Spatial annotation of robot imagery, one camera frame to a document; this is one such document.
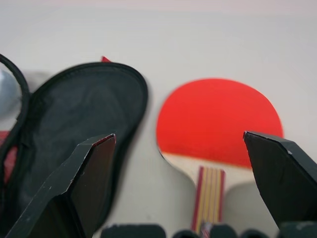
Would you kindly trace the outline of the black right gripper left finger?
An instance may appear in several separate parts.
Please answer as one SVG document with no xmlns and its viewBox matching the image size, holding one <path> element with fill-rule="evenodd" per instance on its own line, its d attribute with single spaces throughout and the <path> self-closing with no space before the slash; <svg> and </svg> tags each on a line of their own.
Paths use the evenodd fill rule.
<svg viewBox="0 0 317 238">
<path fill-rule="evenodd" d="M 92 237 L 110 186 L 115 144 L 115 134 L 78 144 L 48 176 L 7 237 Z"/>
</svg>

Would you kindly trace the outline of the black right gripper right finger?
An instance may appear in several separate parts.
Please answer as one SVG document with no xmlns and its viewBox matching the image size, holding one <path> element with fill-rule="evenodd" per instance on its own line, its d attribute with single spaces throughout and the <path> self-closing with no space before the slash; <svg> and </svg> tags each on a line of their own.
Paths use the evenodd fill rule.
<svg viewBox="0 0 317 238">
<path fill-rule="evenodd" d="M 260 195 L 275 223 L 317 220 L 317 164 L 294 141 L 246 131 L 247 147 Z"/>
</svg>

